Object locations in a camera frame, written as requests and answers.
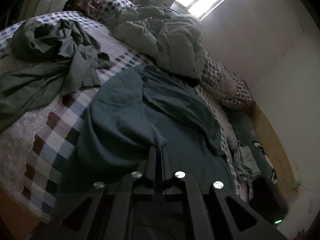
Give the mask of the light grey-green garment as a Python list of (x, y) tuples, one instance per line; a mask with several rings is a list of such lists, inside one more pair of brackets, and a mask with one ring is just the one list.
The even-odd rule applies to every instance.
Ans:
[(242, 147), (240, 140), (227, 138), (228, 147), (233, 155), (233, 166), (240, 183), (252, 183), (260, 176), (261, 171), (248, 146)]

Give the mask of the wooden bed frame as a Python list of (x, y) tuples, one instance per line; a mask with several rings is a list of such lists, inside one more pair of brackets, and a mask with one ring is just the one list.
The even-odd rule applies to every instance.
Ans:
[[(294, 175), (285, 150), (269, 120), (256, 106), (251, 116), (251, 122), (264, 150), (271, 159), (278, 176), (277, 188), (287, 204), (295, 196), (296, 190), (291, 189)], [(4, 191), (1, 191), (1, 219), (12, 236), (1, 234), (1, 239), (25, 239), (41, 220), (29, 211), (21, 208)]]

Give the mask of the dark teal penguin pillow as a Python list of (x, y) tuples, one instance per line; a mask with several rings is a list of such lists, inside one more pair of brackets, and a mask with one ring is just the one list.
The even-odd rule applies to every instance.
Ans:
[(249, 116), (242, 112), (229, 111), (227, 117), (233, 127), (236, 138), (240, 140), (241, 147), (248, 146), (250, 149), (256, 166), (260, 170), (260, 175), (273, 185), (276, 185), (276, 171), (259, 140)]

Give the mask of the checkered patchwork pillow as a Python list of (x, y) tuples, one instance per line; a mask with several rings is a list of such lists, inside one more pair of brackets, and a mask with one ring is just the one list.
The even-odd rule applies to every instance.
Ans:
[(255, 100), (245, 80), (206, 53), (200, 85), (221, 105), (251, 113)]

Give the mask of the teal blue sweater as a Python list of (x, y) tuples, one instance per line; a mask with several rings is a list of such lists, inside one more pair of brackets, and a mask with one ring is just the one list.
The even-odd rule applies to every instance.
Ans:
[(135, 66), (111, 77), (92, 99), (59, 190), (118, 182), (151, 148), (167, 149), (170, 161), (197, 180), (235, 190), (221, 139), (220, 124), (193, 89), (153, 66)]

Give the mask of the checkered bed sheet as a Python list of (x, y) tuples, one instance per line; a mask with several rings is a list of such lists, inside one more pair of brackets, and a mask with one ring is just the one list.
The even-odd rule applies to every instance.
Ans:
[[(36, 19), (51, 24), (74, 20), (93, 35), (113, 62), (111, 69), (99, 70), (101, 82), (148, 63), (146, 57), (115, 40), (104, 25), (80, 12), (52, 12)], [(1, 134), (1, 188), (8, 195), (1, 201), (2, 207), (15, 202), (34, 217), (50, 220), (61, 168), (74, 150), (86, 108), (96, 93), (92, 88), (76, 92), (66, 101), (56, 98), (47, 107), (25, 113)]]

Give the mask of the pale green duvet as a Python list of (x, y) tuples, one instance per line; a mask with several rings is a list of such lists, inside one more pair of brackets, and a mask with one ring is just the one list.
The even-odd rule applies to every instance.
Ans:
[(165, 6), (127, 7), (101, 20), (115, 39), (154, 59), (159, 68), (199, 80), (206, 53), (201, 46), (201, 21)]

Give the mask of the purple floral pillow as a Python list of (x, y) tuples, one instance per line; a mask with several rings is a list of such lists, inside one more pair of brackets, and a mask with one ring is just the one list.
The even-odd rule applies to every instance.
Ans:
[(98, 16), (102, 11), (112, 12), (119, 5), (120, 0), (80, 0), (75, 10), (87, 17)]

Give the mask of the dark green shirt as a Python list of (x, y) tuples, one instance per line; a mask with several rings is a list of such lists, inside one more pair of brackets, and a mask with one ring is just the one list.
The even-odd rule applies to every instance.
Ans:
[(1, 131), (58, 95), (99, 87), (97, 70), (111, 67), (100, 43), (77, 21), (50, 24), (31, 18), (8, 44), (14, 58), (32, 65), (1, 74)]

